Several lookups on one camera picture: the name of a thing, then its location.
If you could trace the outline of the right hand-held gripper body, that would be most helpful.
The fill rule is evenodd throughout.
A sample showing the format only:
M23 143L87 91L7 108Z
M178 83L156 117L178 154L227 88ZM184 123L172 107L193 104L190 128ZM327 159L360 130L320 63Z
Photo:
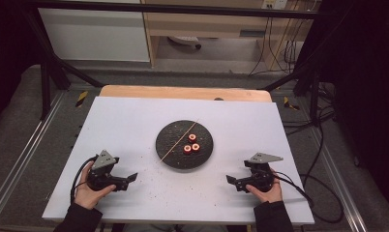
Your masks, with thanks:
M274 174L269 163L280 160L283 158L264 153L256 153L250 159L245 160L245 166L249 167L252 173L252 179L248 185L254 186L262 192L269 191L274 182Z

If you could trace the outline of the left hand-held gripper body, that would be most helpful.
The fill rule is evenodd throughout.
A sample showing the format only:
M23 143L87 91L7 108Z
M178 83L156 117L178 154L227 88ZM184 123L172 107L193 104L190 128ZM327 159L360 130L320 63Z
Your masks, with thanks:
M102 150L97 156L87 175L87 186L94 190L102 190L115 185L114 190L118 190L118 183L111 175L111 170L118 162L107 150Z

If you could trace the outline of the black round plate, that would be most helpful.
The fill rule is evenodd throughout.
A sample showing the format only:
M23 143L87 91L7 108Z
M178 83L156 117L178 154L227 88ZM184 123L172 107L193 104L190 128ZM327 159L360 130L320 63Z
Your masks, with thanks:
M155 147L159 159L174 145L174 143L183 135L183 133L193 124L194 121L180 120L166 125L159 132ZM196 142L200 146L198 152L193 150L185 154L183 147L193 145L188 136L193 133L196 135ZM214 140L208 129L197 123L190 132L180 141L180 143L163 160L166 165L180 170L189 170L200 167L212 156L214 150Z

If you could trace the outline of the wooden skewer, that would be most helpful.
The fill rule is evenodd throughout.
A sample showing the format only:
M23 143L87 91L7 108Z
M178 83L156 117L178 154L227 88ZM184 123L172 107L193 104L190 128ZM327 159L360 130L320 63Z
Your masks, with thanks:
M174 143L174 145L165 153L165 155L161 158L160 162L163 162L163 160L168 156L168 154L180 143L180 141L186 136L188 132L191 131L191 129L197 124L197 121L194 121L193 124L183 133L183 135Z

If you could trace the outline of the person's right hand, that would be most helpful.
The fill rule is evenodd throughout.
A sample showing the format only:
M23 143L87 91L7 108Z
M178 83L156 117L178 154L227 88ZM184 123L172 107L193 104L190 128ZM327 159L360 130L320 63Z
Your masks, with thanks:
M251 185L246 185L246 189L261 203L274 203L283 200L282 188L278 179L274 179L272 188L267 192L260 191L259 189Z

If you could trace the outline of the person's left hand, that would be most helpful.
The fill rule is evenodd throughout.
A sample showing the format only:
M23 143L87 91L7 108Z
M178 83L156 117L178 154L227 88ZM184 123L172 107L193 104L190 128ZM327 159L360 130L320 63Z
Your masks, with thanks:
M93 161L89 161L83 168L79 183L75 188L74 203L87 210L92 210L102 198L115 190L115 185L110 185L98 191L89 188L87 185L87 176L93 164Z

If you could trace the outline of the yellow black floor tape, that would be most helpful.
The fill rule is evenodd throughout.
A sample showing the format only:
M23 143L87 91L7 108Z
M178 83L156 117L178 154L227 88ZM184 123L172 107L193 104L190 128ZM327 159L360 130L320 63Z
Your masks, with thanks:
M76 101L75 107L81 107L83 102L84 102L84 100L86 99L87 95L88 95L88 91L83 91L79 95L79 97L78 97L78 99Z
M293 110L300 109L300 107L297 104L292 104L288 97L284 97L284 107L291 108Z

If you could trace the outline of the wooden table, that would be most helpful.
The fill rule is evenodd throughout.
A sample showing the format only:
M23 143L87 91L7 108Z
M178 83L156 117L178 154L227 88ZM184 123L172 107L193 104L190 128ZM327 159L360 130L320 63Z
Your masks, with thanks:
M168 86L106 85L101 97L271 102L267 91L238 88L193 88Z

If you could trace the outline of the black metal stand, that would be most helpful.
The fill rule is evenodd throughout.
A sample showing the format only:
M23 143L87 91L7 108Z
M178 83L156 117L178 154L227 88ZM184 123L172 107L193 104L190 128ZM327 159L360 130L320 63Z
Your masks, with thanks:
M322 0L318 11L312 13L313 23L304 41L302 50L293 72L265 87L271 92L292 79L297 80L293 89L295 96L307 92L310 97L310 119L318 126L317 103L319 96L320 71L327 63L331 53L338 46L343 32L341 24L351 11L356 0Z
M23 7L21 13L36 38L41 57L42 120L51 112L50 81L54 82L58 90L68 90L71 87L71 82L67 78L66 72L75 75L94 87L105 86L102 82L81 72L55 54L45 27L42 24L39 11L35 7Z

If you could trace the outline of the white cabinet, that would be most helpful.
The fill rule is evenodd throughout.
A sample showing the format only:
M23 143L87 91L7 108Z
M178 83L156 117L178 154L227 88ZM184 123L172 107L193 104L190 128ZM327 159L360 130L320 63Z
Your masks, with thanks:
M149 61L140 13L40 9L40 15L61 59Z

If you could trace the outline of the white device under desk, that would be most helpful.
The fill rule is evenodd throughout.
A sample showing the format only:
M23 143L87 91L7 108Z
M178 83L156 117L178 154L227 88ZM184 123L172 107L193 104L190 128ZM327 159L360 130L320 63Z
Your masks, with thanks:
M169 37L175 43L190 45L195 49L201 49L201 44L197 37Z

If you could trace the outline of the light wooden desk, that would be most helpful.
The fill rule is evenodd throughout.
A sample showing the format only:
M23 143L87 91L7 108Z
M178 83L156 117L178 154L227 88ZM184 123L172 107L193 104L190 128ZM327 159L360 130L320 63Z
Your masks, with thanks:
M263 0L140 0L143 4L191 5L261 10ZM287 0L285 10L302 11L305 0ZM310 19L257 18L205 14L143 15L150 62L156 63L161 37L256 39L268 70L280 66L288 42L302 43L312 26Z

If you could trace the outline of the black metal crossbar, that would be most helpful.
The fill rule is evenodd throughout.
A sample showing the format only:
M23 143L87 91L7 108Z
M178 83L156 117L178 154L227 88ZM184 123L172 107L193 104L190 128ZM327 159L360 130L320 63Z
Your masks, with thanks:
M43 8L43 9L154 13L154 14L230 15L230 16L298 18L298 19L316 19L316 18L327 16L326 13L321 13L321 12L297 12L297 11L280 11L280 10L228 8L228 7L111 3L111 2L90 2L90 1L70 1L70 0L23 0L23 4L27 7Z

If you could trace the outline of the white power strip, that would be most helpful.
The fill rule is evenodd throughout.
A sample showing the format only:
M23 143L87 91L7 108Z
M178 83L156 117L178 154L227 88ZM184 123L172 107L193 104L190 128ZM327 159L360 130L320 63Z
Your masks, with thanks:
M263 0L262 8L268 10L284 10L287 0Z

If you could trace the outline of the aluminium floor rail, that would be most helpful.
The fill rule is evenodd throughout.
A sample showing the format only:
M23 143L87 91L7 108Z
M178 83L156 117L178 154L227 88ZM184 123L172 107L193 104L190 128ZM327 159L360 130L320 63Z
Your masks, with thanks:
M36 152L40 142L42 141L45 135L45 132L47 131L65 96L66 91L57 92L50 105L50 111L46 114L45 118L41 120L36 126L34 132L31 134L29 140L25 144L25 147L20 152L19 157L15 161L14 166L9 172L7 178L0 187L0 215L4 210L4 207L7 204L9 198L11 197L12 192L14 191L19 179L25 171L30 159Z
M319 128L311 129L316 145L320 150L319 156L330 179L335 193L340 197L344 208L345 218L352 232L367 232L367 226L359 213L351 193L344 181L343 175L334 163L331 153L325 143L325 138Z

